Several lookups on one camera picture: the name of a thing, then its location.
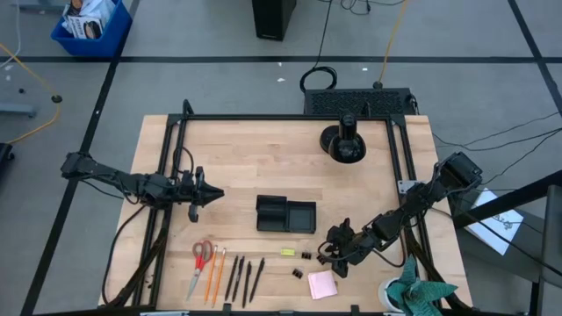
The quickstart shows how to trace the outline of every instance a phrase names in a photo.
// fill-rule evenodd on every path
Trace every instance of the pink sticky note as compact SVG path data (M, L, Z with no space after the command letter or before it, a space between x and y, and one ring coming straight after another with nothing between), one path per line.
M332 276L331 270L309 273L308 284L310 285L310 294L313 296L313 299L325 298L337 294L334 276Z

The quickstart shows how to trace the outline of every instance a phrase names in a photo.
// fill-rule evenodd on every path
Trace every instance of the black speaker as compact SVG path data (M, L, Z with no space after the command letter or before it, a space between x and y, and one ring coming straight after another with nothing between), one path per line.
M297 0L252 0L256 36L260 39L283 40Z

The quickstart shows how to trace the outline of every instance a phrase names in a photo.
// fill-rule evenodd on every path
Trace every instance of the gray floor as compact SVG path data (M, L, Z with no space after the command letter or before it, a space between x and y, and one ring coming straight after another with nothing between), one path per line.
M544 56L562 56L557 0L519 1L523 16ZM123 55L231 56L316 55L327 4L299 1L282 43L256 39L249 0L141 0ZM384 54L396 7L372 6L370 16L355 16L336 2L328 24L325 55ZM0 4L0 40L15 49L14 10ZM56 15L22 13L23 56L64 56L50 40ZM507 1L412 1L392 55L398 56L531 56ZM31 63L64 97L60 120L15 147L17 159L0 183L0 311L19 314L40 253L61 202L65 181L59 167L83 138L108 68L106 63ZM179 112L189 98L197 113L301 113L299 79L312 64L275 63L120 63L91 147L101 162L130 169L147 114ZM330 63L338 88L368 88L379 63ZM562 83L562 65L549 65ZM329 78L313 75L309 88L323 88ZM446 140L466 142L555 112L556 106L534 64L391 63L386 87L409 87L434 132ZM25 94L18 94L24 88ZM0 141L10 140L46 121L54 113L49 95L23 69L0 69L0 101L34 104L33 119L0 116ZM500 138L488 147L539 134L560 126L554 116ZM485 171L501 172L537 143L531 140L488 152L468 153ZM547 140L489 188L516 188L562 168L560 136ZM440 157L454 148L439 147ZM59 312L96 306L109 244L120 202L80 185L73 200L44 291L35 312ZM540 202L523 209L543 216ZM465 269L474 304L487 311L527 309L530 284L487 266L469 255ZM553 311L562 305L549 302Z

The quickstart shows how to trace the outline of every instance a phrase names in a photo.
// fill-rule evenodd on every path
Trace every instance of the yellow eraser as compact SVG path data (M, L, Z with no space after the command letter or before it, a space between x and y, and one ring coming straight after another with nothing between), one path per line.
M282 248L281 255L295 255L295 249L291 248Z

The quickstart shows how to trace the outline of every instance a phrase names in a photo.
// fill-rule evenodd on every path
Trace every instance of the orange pencil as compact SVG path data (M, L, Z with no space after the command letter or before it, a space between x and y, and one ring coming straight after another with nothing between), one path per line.
M219 277L217 278L217 286L214 288L213 305L211 305L211 307L214 307L214 304L217 302L217 294L219 293L220 278L222 277L222 267L225 265L226 254L227 254L227 249L223 248L222 259L220 260Z
M214 250L213 250L213 264L211 265L211 272L209 273L209 279L207 280L207 289L205 290L204 304L207 303L207 299L209 298L209 290L211 290L211 282L213 281L214 259L216 257L217 257L217 245L214 246Z

